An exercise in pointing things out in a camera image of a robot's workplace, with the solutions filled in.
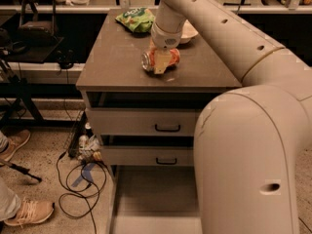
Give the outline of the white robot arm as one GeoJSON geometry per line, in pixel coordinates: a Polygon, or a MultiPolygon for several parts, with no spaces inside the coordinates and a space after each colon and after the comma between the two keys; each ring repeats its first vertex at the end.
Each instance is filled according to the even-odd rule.
{"type": "Polygon", "coordinates": [[[174,48],[186,21],[242,85],[196,123],[202,233],[299,234],[295,160],[311,145],[310,67],[214,0],[161,0],[154,44],[174,48]]]}

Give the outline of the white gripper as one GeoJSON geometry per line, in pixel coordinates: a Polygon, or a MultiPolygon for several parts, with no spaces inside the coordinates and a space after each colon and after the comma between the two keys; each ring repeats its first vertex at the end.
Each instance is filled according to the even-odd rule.
{"type": "MultiPolygon", "coordinates": [[[[181,32],[167,32],[154,23],[151,27],[151,38],[158,49],[174,49],[179,44],[181,32]]],[[[169,50],[156,50],[154,54],[154,73],[163,74],[169,66],[170,60],[171,54],[169,50]]]]}

